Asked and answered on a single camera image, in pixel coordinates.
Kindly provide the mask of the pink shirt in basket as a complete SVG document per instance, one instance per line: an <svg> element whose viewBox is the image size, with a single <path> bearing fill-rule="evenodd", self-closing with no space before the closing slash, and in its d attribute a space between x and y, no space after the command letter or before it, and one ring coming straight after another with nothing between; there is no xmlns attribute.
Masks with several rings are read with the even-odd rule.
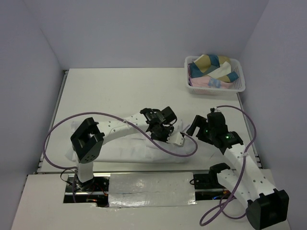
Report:
<svg viewBox="0 0 307 230"><path fill-rule="evenodd" d="M189 83L193 87L229 89L239 79L236 72L230 70L214 70L208 74L191 71Z"/></svg>

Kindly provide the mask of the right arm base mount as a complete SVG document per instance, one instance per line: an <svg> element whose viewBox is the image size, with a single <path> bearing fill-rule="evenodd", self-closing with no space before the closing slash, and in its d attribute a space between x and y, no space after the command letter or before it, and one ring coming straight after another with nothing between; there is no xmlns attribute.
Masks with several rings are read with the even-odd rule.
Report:
<svg viewBox="0 0 307 230"><path fill-rule="evenodd" d="M227 199L230 191L217 182L216 175L211 171L195 173L189 181L194 187L196 201Z"/></svg>

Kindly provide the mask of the colourful patchwork shirt in basket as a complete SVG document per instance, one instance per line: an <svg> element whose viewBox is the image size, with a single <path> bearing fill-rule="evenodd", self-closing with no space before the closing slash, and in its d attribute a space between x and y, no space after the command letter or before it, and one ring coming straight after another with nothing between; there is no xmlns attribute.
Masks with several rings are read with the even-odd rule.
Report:
<svg viewBox="0 0 307 230"><path fill-rule="evenodd" d="M196 60L188 64L189 73L191 71L208 74L214 70L230 70L231 61L229 57L217 55L201 55Z"/></svg>

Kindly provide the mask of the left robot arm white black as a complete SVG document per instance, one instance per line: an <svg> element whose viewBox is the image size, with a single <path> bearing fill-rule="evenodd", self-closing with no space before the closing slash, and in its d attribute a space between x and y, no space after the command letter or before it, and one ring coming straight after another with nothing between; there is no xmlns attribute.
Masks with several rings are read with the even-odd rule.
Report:
<svg viewBox="0 0 307 230"><path fill-rule="evenodd" d="M82 191L94 185L93 162L102 146L128 135L150 132L149 140L183 145L183 136L174 131L171 122L177 117L168 106L163 110L144 108L125 119L98 123L92 117L85 119L71 136L72 149L77 155L77 175L74 181Z"/></svg>

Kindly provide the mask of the white plastic basket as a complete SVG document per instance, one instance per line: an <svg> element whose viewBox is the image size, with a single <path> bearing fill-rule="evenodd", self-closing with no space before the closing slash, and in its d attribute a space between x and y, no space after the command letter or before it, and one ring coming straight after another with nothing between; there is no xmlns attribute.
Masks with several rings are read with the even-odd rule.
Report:
<svg viewBox="0 0 307 230"><path fill-rule="evenodd" d="M232 95L246 88L240 62L226 56L188 56L184 64L190 93Z"/></svg>

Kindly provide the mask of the silver foil tape panel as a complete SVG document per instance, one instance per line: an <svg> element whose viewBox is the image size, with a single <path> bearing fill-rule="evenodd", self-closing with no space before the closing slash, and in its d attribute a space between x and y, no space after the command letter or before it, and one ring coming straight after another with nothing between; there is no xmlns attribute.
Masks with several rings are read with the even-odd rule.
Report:
<svg viewBox="0 0 307 230"><path fill-rule="evenodd" d="M196 204L191 172L111 174L109 207L179 207Z"/></svg>

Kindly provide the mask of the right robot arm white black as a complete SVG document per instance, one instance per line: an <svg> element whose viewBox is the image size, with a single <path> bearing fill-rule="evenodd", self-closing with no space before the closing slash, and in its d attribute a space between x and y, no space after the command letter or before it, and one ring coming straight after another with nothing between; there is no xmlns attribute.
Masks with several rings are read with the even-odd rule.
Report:
<svg viewBox="0 0 307 230"><path fill-rule="evenodd" d="M262 173L248 153L251 144L244 145L235 131L229 131L225 117L211 108L206 117L196 115L187 130L189 136L196 135L202 142L215 146L230 162L214 165L209 171L209 183L213 187L223 186L230 192L225 202L208 210L200 219L200 226L206 226L224 213L226 206L234 199L245 209L246 217L255 230L286 221L289 196L285 190L278 190Z"/></svg>

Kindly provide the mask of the white long sleeve shirt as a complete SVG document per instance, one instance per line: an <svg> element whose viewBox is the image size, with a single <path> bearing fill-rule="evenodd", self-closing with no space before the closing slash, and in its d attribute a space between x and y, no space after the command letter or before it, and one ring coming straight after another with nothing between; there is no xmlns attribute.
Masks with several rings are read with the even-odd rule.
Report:
<svg viewBox="0 0 307 230"><path fill-rule="evenodd" d="M71 127L75 131L82 122L73 122ZM174 131L181 132L182 125ZM120 163L182 163L194 152L195 145L191 140L185 140L183 147L149 140L150 132L128 135L104 144L96 162ZM66 154L70 161L77 162L77 155L71 148Z"/></svg>

